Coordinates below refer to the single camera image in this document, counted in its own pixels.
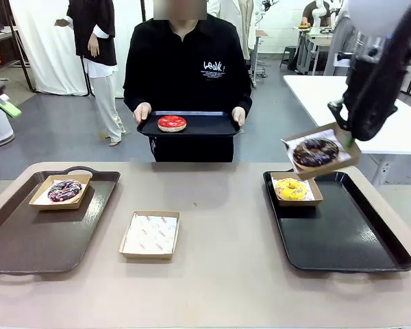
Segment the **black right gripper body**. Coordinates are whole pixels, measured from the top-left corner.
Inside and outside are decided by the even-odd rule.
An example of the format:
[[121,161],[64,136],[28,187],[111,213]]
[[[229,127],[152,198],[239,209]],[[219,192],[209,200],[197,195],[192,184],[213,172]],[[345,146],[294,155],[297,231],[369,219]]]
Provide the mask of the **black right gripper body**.
[[397,111],[398,68],[353,59],[347,76],[343,103],[348,111],[347,129],[352,138],[369,141],[376,136],[388,117]]

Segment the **person's left hand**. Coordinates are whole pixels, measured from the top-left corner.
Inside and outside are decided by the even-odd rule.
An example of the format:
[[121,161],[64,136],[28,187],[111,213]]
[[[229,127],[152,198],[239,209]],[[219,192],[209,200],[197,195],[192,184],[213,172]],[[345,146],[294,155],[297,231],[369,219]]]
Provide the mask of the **person's left hand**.
[[239,106],[235,107],[232,110],[232,118],[240,127],[242,127],[246,120],[245,109]]

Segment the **person's right hand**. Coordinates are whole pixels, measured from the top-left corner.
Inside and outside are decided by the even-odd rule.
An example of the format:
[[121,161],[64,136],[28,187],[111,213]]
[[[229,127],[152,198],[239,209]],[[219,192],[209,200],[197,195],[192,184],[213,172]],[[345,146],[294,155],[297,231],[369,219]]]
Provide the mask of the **person's right hand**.
[[145,121],[150,113],[151,113],[150,103],[142,102],[138,104],[136,109],[133,111],[136,124],[139,125],[142,121]]

